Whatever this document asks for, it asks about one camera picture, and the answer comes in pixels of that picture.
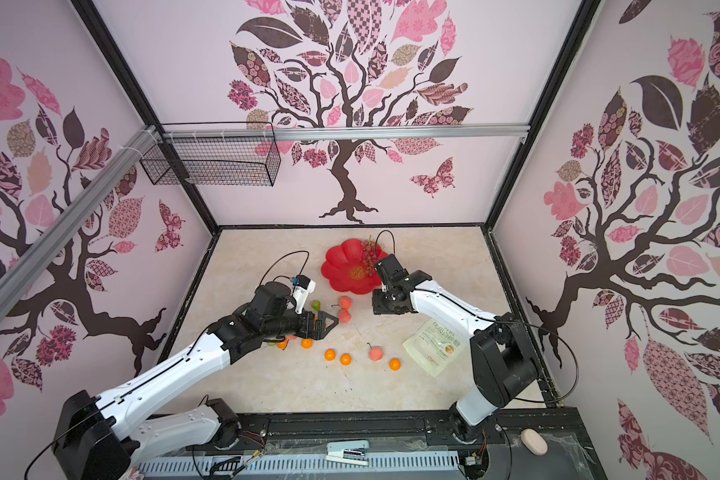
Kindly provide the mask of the pink fake peach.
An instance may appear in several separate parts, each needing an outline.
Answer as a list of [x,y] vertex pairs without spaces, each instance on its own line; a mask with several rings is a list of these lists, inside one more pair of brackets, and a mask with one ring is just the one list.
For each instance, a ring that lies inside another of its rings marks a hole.
[[347,296],[342,296],[339,298],[336,304],[333,304],[333,307],[343,310],[349,310],[352,307],[352,299]]
[[349,312],[348,310],[346,310],[346,309],[341,309],[340,312],[339,312],[339,314],[338,314],[338,318],[339,318],[339,322],[340,322],[341,324],[347,324],[347,323],[349,323],[349,322],[351,321],[352,316],[351,316],[351,314],[350,314],[350,312]]
[[368,346],[369,346],[368,357],[371,361],[377,362],[384,358],[384,352],[380,347],[373,346],[371,344],[368,344]]

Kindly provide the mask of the purple fake grape bunch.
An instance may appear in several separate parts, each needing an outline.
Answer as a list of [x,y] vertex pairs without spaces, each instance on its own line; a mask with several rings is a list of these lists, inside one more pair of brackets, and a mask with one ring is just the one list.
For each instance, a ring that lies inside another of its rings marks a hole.
[[379,262],[379,255],[382,250],[378,244],[372,240],[363,240],[361,242],[361,261],[367,277],[376,274],[375,265]]

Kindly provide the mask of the red flower fruit bowl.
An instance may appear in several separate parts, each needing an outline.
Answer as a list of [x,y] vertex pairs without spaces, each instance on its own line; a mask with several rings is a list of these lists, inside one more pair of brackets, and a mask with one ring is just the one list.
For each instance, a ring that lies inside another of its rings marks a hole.
[[[362,241],[348,239],[327,251],[321,266],[321,274],[334,291],[366,295],[381,287],[377,273],[372,277],[366,276],[361,261]],[[379,260],[388,255],[381,247],[380,249],[382,253],[379,255]]]

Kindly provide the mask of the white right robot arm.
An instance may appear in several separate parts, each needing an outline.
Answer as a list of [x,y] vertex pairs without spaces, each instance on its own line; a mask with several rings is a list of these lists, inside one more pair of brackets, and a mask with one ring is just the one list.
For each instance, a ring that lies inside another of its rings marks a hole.
[[511,313],[485,312],[452,295],[420,270],[412,273],[389,255],[375,264],[382,287],[373,291],[376,315],[424,314],[469,340],[473,386],[449,409],[455,437],[476,439],[486,419],[539,378],[530,334]]

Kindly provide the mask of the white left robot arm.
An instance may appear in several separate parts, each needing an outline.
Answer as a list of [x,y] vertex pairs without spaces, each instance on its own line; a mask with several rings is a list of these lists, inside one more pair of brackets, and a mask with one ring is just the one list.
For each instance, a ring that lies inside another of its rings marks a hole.
[[91,395],[68,398],[51,450],[68,479],[118,479],[152,458],[188,446],[220,449],[251,441],[237,414],[220,398],[167,416],[158,410],[204,378],[265,343],[290,336],[318,341],[339,324],[336,316],[306,309],[315,284],[299,275],[293,286],[276,281],[256,288],[251,301],[209,324],[178,354],[152,369]]

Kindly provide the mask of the green white food pouch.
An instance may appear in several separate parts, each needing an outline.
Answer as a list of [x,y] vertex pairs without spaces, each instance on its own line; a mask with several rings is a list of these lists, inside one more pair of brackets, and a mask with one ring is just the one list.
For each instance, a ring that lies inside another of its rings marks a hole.
[[465,349],[464,338],[434,319],[403,342],[411,359],[432,377],[439,376]]

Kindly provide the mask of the black base platform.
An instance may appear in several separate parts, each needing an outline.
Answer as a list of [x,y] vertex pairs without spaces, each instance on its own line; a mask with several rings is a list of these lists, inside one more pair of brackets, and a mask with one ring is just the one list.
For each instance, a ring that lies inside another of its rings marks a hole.
[[[238,415],[251,441],[220,449],[210,444],[184,447],[161,457],[188,455],[326,454],[330,442],[367,440],[370,453],[455,452],[461,479],[603,479],[604,468],[578,412],[573,408],[509,409],[489,416],[478,437],[457,439],[449,410],[250,413]],[[548,452],[533,455],[520,441],[536,430]]]

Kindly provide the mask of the aluminium rail bar back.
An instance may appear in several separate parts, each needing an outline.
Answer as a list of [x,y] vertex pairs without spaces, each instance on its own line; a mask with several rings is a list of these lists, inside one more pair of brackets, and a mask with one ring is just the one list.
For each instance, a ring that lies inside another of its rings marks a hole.
[[199,129],[185,125],[184,129],[169,130],[164,126],[162,137],[166,141],[179,139],[199,141],[201,139],[231,140],[238,138],[272,141],[320,141],[376,139],[392,140],[403,138],[472,138],[472,137],[519,137],[524,138],[530,131],[526,124],[460,124],[460,125],[417,125],[417,126],[372,126],[342,128],[262,128],[248,129]]

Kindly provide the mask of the aluminium rail bar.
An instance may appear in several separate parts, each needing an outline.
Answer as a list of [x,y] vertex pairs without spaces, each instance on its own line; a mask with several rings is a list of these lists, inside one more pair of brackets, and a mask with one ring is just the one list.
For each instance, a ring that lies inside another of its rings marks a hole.
[[93,179],[90,186],[74,199],[18,259],[17,264],[0,279],[0,323],[66,243],[82,228],[85,220],[103,202],[107,193],[114,189],[143,154],[158,143],[158,139],[159,134],[153,125],[145,125],[137,131]]
[[272,141],[320,141],[376,139],[392,140],[403,138],[472,138],[472,137],[519,137],[524,138],[530,131],[526,124],[460,124],[460,125],[417,125],[417,126],[372,126],[342,128],[262,128],[248,129],[199,129],[185,125],[184,129],[169,130],[164,126],[162,137],[166,141],[179,139],[199,141],[201,139],[231,140],[238,138]]

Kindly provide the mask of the aluminium rail bar left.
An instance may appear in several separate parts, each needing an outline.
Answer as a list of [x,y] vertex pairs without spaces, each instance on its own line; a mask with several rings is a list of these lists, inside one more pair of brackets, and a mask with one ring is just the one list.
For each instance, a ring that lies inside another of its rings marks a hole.
[[17,264],[0,279],[0,323],[66,243],[82,228],[85,220],[103,202],[107,193],[114,189],[143,154],[158,143],[158,139],[159,134],[153,125],[145,125],[137,131],[93,179],[90,186],[74,199],[18,259]]

